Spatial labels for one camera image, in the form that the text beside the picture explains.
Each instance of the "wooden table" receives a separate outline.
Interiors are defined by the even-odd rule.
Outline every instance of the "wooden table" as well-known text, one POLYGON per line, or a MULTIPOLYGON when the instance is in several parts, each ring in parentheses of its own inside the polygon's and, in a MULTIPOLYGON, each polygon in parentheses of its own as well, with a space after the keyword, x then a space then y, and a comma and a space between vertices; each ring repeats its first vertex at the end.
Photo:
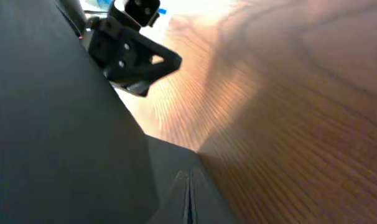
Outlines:
POLYGON ((377 223, 377 0, 195 2, 164 40, 181 70, 121 95, 145 132, 242 223, 377 223))

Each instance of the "black cable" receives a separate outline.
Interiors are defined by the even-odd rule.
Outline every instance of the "black cable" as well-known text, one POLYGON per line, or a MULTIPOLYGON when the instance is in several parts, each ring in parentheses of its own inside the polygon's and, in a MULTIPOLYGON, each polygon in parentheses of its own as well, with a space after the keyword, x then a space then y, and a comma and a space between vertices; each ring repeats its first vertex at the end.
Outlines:
POLYGON ((92 10, 84 10, 83 11, 86 14, 107 14, 107 11, 92 11, 92 10))
POLYGON ((61 12, 63 15, 64 19, 68 22, 72 30, 77 36, 81 36, 82 32, 81 30, 77 27, 77 25, 71 20, 71 18, 68 16, 68 14, 58 5, 56 4, 57 9, 61 12))

